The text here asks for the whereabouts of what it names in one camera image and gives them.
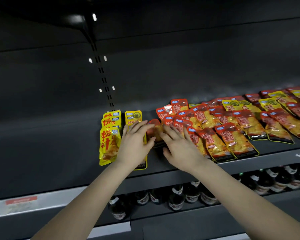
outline left hand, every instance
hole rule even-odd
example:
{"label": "left hand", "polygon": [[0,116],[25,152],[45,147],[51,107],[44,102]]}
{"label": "left hand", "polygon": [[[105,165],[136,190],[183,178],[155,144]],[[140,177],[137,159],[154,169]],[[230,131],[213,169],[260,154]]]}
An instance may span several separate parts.
{"label": "left hand", "polygon": [[143,161],[155,144],[155,137],[152,137],[146,145],[143,144],[145,133],[155,126],[154,124],[147,124],[147,122],[147,120],[136,121],[129,131],[128,125],[123,128],[122,140],[115,162],[127,166],[131,171]]}

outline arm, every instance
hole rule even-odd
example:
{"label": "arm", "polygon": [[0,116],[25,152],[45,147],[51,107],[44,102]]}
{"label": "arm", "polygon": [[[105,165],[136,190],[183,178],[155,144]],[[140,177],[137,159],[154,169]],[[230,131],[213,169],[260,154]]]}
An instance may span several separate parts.
{"label": "arm", "polygon": [[143,137],[153,124],[136,122],[127,132],[123,129],[120,149],[110,164],[81,194],[49,221],[32,240],[86,240],[111,196],[154,145],[151,138],[143,145]]}
{"label": "arm", "polygon": [[186,129],[185,138],[175,128],[165,127],[165,130],[167,134],[160,134],[169,148],[163,149],[164,156],[203,183],[252,239],[300,239],[298,221],[203,157]]}

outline forearm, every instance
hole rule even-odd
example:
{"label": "forearm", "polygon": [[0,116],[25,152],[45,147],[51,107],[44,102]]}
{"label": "forearm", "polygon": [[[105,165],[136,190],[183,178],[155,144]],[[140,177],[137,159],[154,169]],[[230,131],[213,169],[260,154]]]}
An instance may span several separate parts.
{"label": "forearm", "polygon": [[215,195],[251,237],[300,239],[299,222],[239,183],[212,161],[201,163],[192,175]]}
{"label": "forearm", "polygon": [[109,199],[130,172],[122,164],[109,165],[32,239],[86,240]]}

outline hand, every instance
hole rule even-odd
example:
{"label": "hand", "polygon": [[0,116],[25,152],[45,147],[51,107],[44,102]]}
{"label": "hand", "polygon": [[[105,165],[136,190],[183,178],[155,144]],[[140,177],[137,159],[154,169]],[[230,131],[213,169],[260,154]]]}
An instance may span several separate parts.
{"label": "hand", "polygon": [[135,169],[142,163],[145,156],[155,144],[155,137],[152,137],[146,145],[143,144],[143,137],[148,129],[154,127],[154,124],[147,124],[147,120],[136,121],[128,131],[128,125],[125,125],[122,133],[122,140],[119,147],[116,163],[122,163],[129,170]]}
{"label": "hand", "polygon": [[163,154],[176,168],[192,173],[192,171],[200,165],[205,158],[193,144],[187,129],[184,127],[184,137],[175,127],[168,127],[164,125],[166,133],[161,132],[160,136],[167,144],[167,148],[163,149]]}

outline bottle label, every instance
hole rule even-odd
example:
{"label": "bottle label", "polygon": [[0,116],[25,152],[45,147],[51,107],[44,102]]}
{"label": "bottle label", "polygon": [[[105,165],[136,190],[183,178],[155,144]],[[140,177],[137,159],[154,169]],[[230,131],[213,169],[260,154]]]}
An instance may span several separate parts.
{"label": "bottle label", "polygon": [[144,205],[144,204],[146,204],[148,201],[149,201],[149,193],[147,193],[147,194],[145,195],[145,197],[143,197],[142,199],[137,200],[137,203],[140,204],[140,205]]}
{"label": "bottle label", "polygon": [[199,194],[196,196],[190,196],[190,195],[185,196],[185,199],[187,200],[187,202],[190,202],[190,203],[196,202],[198,200],[198,198],[199,198]]}
{"label": "bottle label", "polygon": [[125,213],[125,212],[122,212],[122,213],[120,213],[120,214],[112,213],[112,215],[113,215],[117,220],[122,220],[123,218],[125,218],[126,213]]}
{"label": "bottle label", "polygon": [[172,188],[172,192],[177,194],[177,195],[182,194],[182,190],[183,190],[183,186],[181,186],[181,189],[179,191],[177,191],[175,188]]}
{"label": "bottle label", "polygon": [[266,172],[273,178],[277,177],[279,173],[272,172],[271,169],[267,169]]}
{"label": "bottle label", "polygon": [[259,181],[259,177],[256,175],[252,175],[250,176],[254,181]]}
{"label": "bottle label", "polygon": [[113,200],[110,200],[110,201],[109,201],[109,204],[110,204],[110,205],[113,205],[113,204],[116,203],[118,200],[119,200],[119,198],[116,197],[116,198],[114,198]]}
{"label": "bottle label", "polygon": [[261,185],[257,185],[256,189],[254,190],[254,192],[256,192],[258,195],[264,195],[265,193],[268,192],[268,190],[270,189],[271,187],[264,187],[264,186],[261,186]]}
{"label": "bottle label", "polygon": [[300,180],[294,179],[291,183],[288,184],[288,187],[293,190],[300,188]]}
{"label": "bottle label", "polygon": [[207,196],[204,192],[200,192],[200,198],[204,203],[208,205],[213,205],[219,202],[216,198],[211,198]]}
{"label": "bottle label", "polygon": [[289,165],[284,166],[284,169],[287,170],[287,172],[290,173],[290,174],[295,174],[297,172],[296,169],[292,169]]}
{"label": "bottle label", "polygon": [[274,191],[274,192],[281,192],[287,186],[288,186],[288,184],[282,184],[282,183],[275,182],[274,185],[271,187],[271,190]]}
{"label": "bottle label", "polygon": [[190,184],[192,184],[195,187],[198,187],[200,184],[200,181],[192,181],[192,182],[190,182]]}
{"label": "bottle label", "polygon": [[154,203],[159,203],[159,200],[156,199],[156,198],[154,198],[154,197],[152,196],[151,193],[150,193],[150,198],[151,198],[151,201],[152,201],[152,202],[154,202]]}
{"label": "bottle label", "polygon": [[174,210],[174,211],[180,210],[180,209],[182,208],[183,204],[184,204],[184,201],[182,201],[180,204],[171,204],[171,203],[169,202],[170,208],[171,208],[172,210]]}

